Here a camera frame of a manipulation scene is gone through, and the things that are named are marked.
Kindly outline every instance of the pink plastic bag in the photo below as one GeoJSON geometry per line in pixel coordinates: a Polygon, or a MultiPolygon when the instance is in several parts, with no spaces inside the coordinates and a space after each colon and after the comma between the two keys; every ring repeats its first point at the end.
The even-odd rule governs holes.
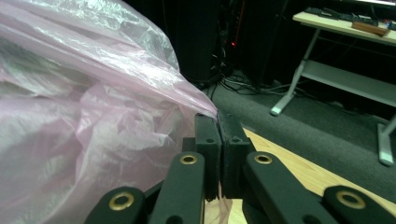
{"type": "Polygon", "coordinates": [[[1,223],[82,223],[109,190],[149,189],[217,113],[165,34],[110,0],[0,0],[0,94],[1,223]]]}

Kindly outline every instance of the desk shelf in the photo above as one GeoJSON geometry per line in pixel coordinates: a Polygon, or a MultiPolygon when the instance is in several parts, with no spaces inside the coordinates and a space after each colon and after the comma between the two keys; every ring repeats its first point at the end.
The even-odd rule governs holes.
{"type": "Polygon", "coordinates": [[[377,79],[309,60],[302,76],[396,107],[396,86],[377,79]]]}

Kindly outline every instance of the wooden surface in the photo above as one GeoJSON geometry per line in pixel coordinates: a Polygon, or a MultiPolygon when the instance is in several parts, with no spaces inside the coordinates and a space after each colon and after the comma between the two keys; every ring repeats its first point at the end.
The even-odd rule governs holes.
{"type": "MultiPolygon", "coordinates": [[[[255,133],[245,130],[247,137],[251,139],[253,145],[258,151],[265,151],[277,156],[288,169],[297,177],[297,179],[305,186],[306,189],[311,190],[317,195],[322,196],[326,188],[331,186],[343,185],[357,189],[365,193],[376,202],[380,203],[388,209],[394,216],[396,216],[396,204],[391,203],[372,192],[363,189],[352,182],[344,179],[341,176],[335,175],[313,162],[308,161],[283,147],[280,147],[255,133]]],[[[245,217],[242,213],[241,200],[233,200],[233,209],[230,214],[229,224],[243,224],[246,223],[245,217]]]]}
{"type": "MultiPolygon", "coordinates": [[[[387,35],[381,37],[379,35],[374,35],[364,31],[353,29],[352,22],[350,21],[332,20],[332,19],[320,17],[318,15],[309,14],[306,12],[300,12],[294,15],[293,19],[295,21],[301,22],[304,25],[318,27],[324,30],[329,30],[343,35],[352,35],[357,38],[396,46],[396,31],[390,31],[387,35]]],[[[385,25],[379,24],[378,27],[385,27],[385,25]]]]}

